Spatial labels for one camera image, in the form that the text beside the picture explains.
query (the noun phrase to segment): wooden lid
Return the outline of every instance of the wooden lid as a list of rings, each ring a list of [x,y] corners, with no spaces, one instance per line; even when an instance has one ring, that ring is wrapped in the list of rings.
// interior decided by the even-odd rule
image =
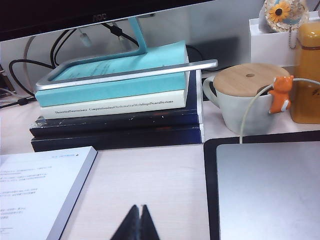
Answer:
[[[274,82],[275,77],[289,76],[282,67],[266,63],[245,63],[229,67],[214,78],[214,88],[236,97],[254,97],[261,88]]]

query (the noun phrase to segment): monitor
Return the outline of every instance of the monitor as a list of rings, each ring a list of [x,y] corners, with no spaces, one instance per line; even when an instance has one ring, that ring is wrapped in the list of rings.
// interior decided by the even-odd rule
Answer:
[[[208,0],[96,0],[12,1],[4,0],[0,14],[0,42],[87,26]]]

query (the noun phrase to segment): white mug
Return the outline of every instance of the white mug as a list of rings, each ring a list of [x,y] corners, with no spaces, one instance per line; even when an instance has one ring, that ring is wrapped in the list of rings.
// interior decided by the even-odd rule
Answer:
[[[253,99],[247,96],[231,96],[216,91],[216,96],[210,89],[210,82],[214,82],[214,76],[208,77],[202,85],[202,89],[207,98],[222,112],[225,125],[236,134],[240,133],[242,118],[245,111]],[[273,123],[274,114],[269,114],[272,104],[272,95],[262,95],[252,105],[244,126],[244,135],[266,134]]]

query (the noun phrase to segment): white desk surface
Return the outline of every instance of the white desk surface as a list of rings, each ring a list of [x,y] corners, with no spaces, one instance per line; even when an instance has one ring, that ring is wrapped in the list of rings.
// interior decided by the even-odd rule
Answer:
[[[203,111],[206,140],[236,136],[211,102]],[[1,154],[33,152],[29,127],[39,115],[37,102],[1,109]],[[286,112],[270,133],[311,130],[320,124],[294,123]],[[209,240],[203,145],[99,151],[61,239],[109,239],[133,204],[148,205],[162,240]]]

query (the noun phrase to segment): black mouse pad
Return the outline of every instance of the black mouse pad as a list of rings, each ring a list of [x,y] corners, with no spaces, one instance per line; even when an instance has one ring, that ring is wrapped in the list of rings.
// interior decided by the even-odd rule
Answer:
[[[287,143],[320,141],[320,130],[269,135],[245,136],[243,143]],[[217,182],[217,146],[221,144],[238,144],[239,137],[216,138],[203,145],[206,195],[208,204],[210,239],[219,240],[219,202]]]

